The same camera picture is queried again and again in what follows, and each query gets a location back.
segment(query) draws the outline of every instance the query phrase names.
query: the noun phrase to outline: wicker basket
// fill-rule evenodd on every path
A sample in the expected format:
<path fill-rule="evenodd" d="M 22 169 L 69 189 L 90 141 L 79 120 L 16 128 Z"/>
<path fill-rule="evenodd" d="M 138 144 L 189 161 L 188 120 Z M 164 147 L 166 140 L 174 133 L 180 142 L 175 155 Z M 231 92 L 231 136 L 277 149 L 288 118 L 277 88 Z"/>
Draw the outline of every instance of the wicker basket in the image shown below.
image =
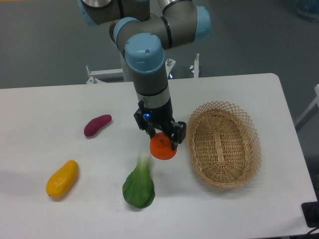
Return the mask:
<path fill-rule="evenodd" d="M 246 112 L 229 102 L 198 107 L 188 121 L 187 144 L 196 172 L 218 188 L 244 185 L 260 167 L 254 125 Z"/>

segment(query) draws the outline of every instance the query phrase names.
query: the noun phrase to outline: black cable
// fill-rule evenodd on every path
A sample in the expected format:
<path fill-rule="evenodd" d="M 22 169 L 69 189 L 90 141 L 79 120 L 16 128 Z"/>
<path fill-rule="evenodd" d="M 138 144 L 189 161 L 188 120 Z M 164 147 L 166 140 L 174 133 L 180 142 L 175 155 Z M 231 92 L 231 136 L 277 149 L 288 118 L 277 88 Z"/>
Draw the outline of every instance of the black cable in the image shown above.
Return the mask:
<path fill-rule="evenodd" d="M 316 228 L 310 230 L 306 235 L 309 236 L 311 233 L 313 233 L 314 231 L 316 231 L 318 229 L 319 229 L 319 227 L 316 227 Z"/>

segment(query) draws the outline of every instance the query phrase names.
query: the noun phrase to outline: table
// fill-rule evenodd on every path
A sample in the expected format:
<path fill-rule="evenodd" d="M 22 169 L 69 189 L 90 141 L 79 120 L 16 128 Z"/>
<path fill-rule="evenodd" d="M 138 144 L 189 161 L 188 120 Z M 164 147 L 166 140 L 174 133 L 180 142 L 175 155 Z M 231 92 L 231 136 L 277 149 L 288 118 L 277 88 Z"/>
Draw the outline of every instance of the table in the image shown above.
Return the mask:
<path fill-rule="evenodd" d="M 133 83 L 0 90 L 1 238 L 248 239 L 309 231 L 301 203 L 316 196 L 278 77 L 178 79 L 169 87 L 176 120 L 187 122 L 198 106 L 217 100 L 248 112 L 262 151 L 253 181 L 230 191 L 206 185 L 184 141 L 173 159 L 154 160 L 156 197 L 134 210 L 122 184 L 149 137 L 133 119 Z M 103 114 L 112 123 L 86 139 L 86 123 Z M 55 202 L 46 182 L 69 159 L 80 176 Z"/>
<path fill-rule="evenodd" d="M 319 110 L 319 85 L 315 86 L 316 97 L 295 121 L 298 132 Z"/>

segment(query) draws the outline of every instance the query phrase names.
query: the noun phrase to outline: toy orange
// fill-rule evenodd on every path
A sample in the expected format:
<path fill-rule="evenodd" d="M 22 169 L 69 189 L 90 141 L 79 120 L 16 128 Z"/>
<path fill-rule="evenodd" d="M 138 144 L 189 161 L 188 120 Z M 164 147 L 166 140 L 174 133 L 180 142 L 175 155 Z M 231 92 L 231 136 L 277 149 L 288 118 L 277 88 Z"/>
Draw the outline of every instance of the toy orange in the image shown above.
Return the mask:
<path fill-rule="evenodd" d="M 177 149 L 172 150 L 170 139 L 160 132 L 151 139 L 150 151 L 155 158 L 168 160 L 175 156 Z"/>

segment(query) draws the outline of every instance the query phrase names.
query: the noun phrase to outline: sweet potato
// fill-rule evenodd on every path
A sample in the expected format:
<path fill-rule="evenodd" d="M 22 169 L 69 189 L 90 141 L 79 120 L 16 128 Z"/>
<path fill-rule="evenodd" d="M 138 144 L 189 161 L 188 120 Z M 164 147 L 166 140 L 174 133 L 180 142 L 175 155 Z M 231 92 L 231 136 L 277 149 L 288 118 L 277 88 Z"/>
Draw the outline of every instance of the sweet potato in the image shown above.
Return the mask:
<path fill-rule="evenodd" d="M 84 128 L 84 135 L 87 137 L 94 136 L 100 128 L 107 125 L 112 120 L 110 115 L 102 115 L 92 119 Z"/>

